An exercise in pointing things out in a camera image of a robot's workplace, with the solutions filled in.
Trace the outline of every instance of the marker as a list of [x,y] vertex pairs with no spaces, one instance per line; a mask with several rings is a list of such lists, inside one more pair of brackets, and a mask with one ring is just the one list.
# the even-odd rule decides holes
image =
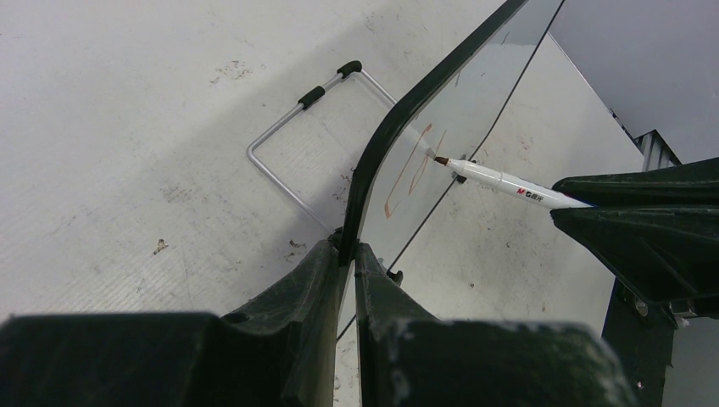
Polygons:
[[553,191],[501,171],[482,167],[471,161],[446,159],[444,157],[435,157],[434,160],[454,170],[460,176],[547,209],[590,208],[593,206],[567,197],[561,192]]

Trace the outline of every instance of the metal stand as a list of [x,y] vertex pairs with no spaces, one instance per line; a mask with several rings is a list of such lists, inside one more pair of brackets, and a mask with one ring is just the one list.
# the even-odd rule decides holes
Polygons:
[[362,69],[362,63],[360,61],[352,61],[344,66],[342,66],[340,69],[337,70],[337,74],[332,77],[326,84],[322,86],[317,86],[316,88],[312,89],[311,91],[307,92],[306,95],[302,96],[295,107],[290,109],[289,112],[287,112],[284,116],[282,116],[277,122],[275,122],[274,125],[271,125],[269,129],[267,129],[264,133],[262,133],[255,141],[250,143],[250,145],[247,148],[247,156],[250,161],[252,161],[253,164],[259,168],[260,171],[262,171],[263,174],[265,174],[268,178],[270,178],[270,181],[272,181],[275,185],[277,185],[282,191],[286,192],[287,195],[290,196],[299,206],[304,209],[305,212],[307,212],[314,220],[316,220],[322,227],[324,227],[328,232],[332,233],[336,228],[330,227],[325,223],[325,221],[322,220],[322,218],[314,211],[310,206],[303,200],[299,195],[290,188],[286,183],[284,183],[272,170],[267,168],[267,165],[260,161],[260,159],[254,155],[254,150],[257,149],[260,145],[262,145],[263,142],[267,141],[270,136],[275,134],[277,131],[279,131],[284,125],[286,125],[294,116],[299,114],[302,110],[309,109],[315,102],[320,100],[323,96],[325,96],[325,93],[327,93],[330,89],[332,89],[336,84],[345,81],[348,76],[352,75],[353,73],[359,73],[364,77],[372,86],[374,86],[379,93],[381,93],[391,104],[396,104],[397,100],[392,97],[392,95],[387,92],[387,89],[385,89],[382,85],[380,85],[375,78],[372,77],[372,75],[368,74],[366,70]]

